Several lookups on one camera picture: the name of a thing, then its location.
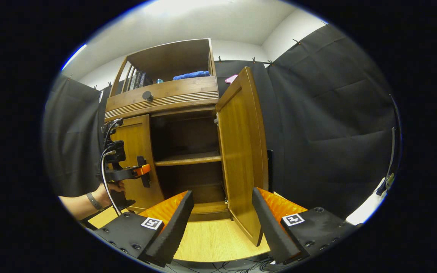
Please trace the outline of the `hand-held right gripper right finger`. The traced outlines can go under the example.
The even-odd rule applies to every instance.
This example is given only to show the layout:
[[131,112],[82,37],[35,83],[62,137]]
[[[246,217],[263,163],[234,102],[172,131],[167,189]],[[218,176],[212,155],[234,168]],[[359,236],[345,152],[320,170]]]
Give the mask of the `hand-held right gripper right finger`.
[[261,188],[253,189],[252,203],[277,264],[310,260],[357,231],[321,206],[305,209]]

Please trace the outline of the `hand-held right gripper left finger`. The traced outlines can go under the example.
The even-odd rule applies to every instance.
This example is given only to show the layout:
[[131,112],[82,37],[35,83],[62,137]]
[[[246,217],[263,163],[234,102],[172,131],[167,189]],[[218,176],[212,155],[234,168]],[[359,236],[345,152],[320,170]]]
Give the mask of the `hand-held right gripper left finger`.
[[193,192],[186,190],[141,213],[124,212],[93,234],[134,259],[165,267],[180,246],[194,205]]

